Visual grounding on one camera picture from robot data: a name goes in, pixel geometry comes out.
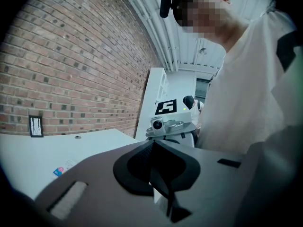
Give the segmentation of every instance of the white ceiling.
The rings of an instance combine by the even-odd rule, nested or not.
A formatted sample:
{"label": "white ceiling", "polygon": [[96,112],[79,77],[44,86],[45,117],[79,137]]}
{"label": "white ceiling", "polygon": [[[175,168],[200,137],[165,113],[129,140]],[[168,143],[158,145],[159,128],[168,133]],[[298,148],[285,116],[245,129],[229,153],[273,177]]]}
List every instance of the white ceiling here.
{"label": "white ceiling", "polygon": [[[142,20],[167,71],[190,69],[215,73],[221,67],[224,49],[208,40],[184,33],[176,23],[172,10],[166,19],[159,16],[161,0],[129,0]],[[231,0],[232,7],[247,20],[256,19],[271,0]],[[206,53],[199,50],[206,48]]]}

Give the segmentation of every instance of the white robot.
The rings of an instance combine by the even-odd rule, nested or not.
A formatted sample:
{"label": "white robot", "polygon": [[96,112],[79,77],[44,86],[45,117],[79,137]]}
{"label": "white robot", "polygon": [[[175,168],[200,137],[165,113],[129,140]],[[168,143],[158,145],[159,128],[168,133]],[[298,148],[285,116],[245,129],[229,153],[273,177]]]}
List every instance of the white robot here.
{"label": "white robot", "polygon": [[149,140],[168,140],[194,147],[197,140],[196,127],[191,112],[182,100],[159,102],[150,115],[151,127],[146,130]]}

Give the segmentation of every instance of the white shelf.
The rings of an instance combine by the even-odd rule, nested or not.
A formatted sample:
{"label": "white shelf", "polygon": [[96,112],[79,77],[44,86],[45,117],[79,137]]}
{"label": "white shelf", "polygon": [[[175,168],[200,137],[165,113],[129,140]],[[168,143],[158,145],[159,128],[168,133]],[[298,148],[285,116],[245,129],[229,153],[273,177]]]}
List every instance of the white shelf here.
{"label": "white shelf", "polygon": [[151,68],[139,117],[136,140],[146,140],[145,134],[151,126],[152,111],[156,103],[163,101],[168,94],[167,90],[168,80],[164,68]]}

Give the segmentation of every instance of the white desk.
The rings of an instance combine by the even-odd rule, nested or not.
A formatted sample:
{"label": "white desk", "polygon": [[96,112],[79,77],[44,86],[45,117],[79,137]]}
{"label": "white desk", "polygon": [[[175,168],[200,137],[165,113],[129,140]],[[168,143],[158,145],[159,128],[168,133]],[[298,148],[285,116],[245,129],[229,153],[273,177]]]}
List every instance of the white desk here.
{"label": "white desk", "polygon": [[44,138],[0,134],[0,164],[11,185],[35,199],[56,179],[53,171],[67,161],[78,163],[136,142],[115,129]]}

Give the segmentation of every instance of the window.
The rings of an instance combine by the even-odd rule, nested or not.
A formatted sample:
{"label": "window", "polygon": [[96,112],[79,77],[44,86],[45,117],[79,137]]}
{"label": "window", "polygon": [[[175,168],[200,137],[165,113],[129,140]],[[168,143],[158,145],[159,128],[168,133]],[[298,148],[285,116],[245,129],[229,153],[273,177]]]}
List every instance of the window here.
{"label": "window", "polygon": [[197,79],[195,99],[201,101],[202,103],[205,102],[208,83],[209,80]]}

